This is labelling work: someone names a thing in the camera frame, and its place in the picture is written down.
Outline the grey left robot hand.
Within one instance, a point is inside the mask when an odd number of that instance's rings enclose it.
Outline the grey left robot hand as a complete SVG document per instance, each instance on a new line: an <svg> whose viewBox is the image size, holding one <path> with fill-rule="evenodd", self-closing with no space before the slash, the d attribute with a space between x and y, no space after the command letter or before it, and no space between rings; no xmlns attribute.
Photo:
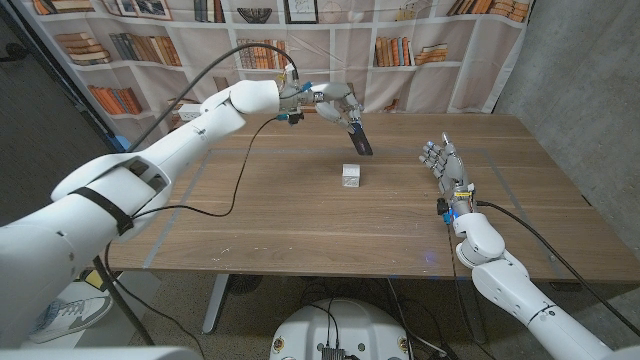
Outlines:
<svg viewBox="0 0 640 360"><path fill-rule="evenodd" d="M361 104L345 83L312 85L298 96L298 104L313 105L321 117L349 134L356 134L361 130Z"/></svg>

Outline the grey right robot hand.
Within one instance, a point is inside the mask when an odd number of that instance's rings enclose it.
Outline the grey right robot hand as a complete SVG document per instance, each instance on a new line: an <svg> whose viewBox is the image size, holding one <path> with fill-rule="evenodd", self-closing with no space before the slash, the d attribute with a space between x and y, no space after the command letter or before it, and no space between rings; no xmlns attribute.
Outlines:
<svg viewBox="0 0 640 360"><path fill-rule="evenodd" d="M449 203L473 198L474 184L469 180L462 158L446 132L442 133L441 145L429 141L422 150L419 161L433 173L441 195Z"/></svg>

